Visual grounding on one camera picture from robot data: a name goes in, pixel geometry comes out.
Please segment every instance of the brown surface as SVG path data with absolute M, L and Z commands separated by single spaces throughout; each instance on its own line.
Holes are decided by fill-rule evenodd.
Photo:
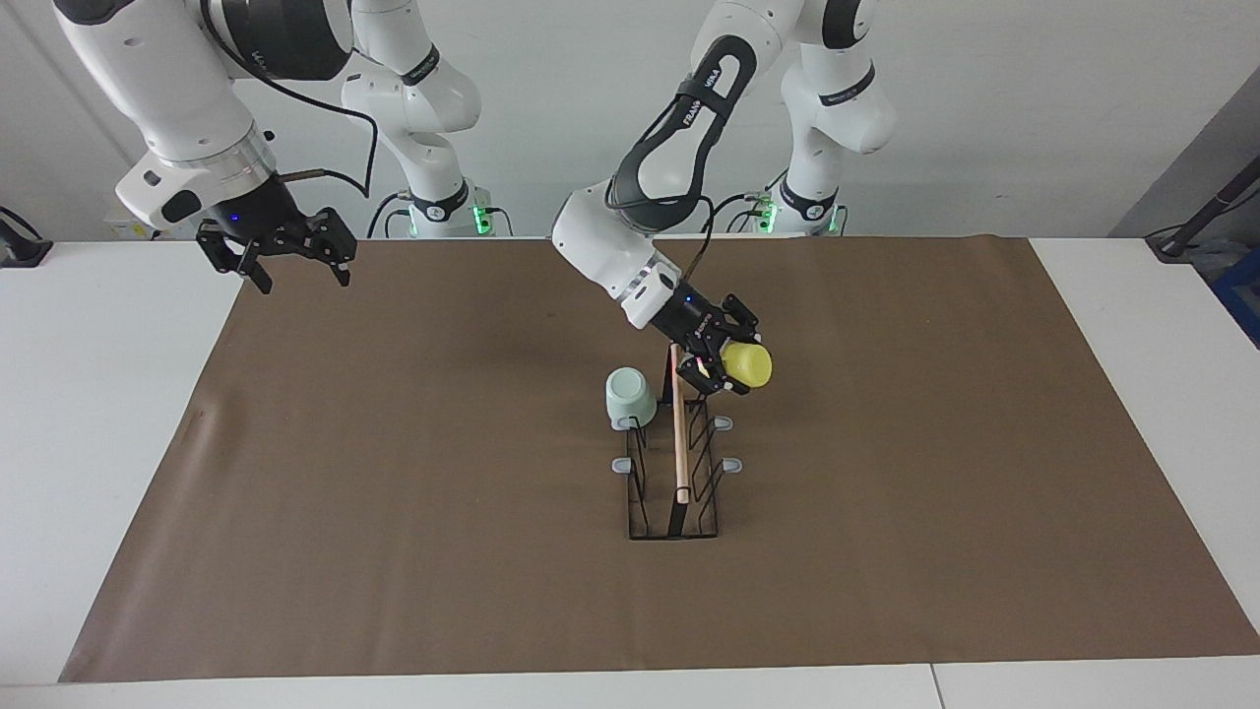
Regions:
M 665 544 L 601 394 L 664 340 L 549 244 L 268 267 L 63 680 L 1260 652 L 1026 242 L 712 248 L 776 379 L 714 402 L 723 536 Z

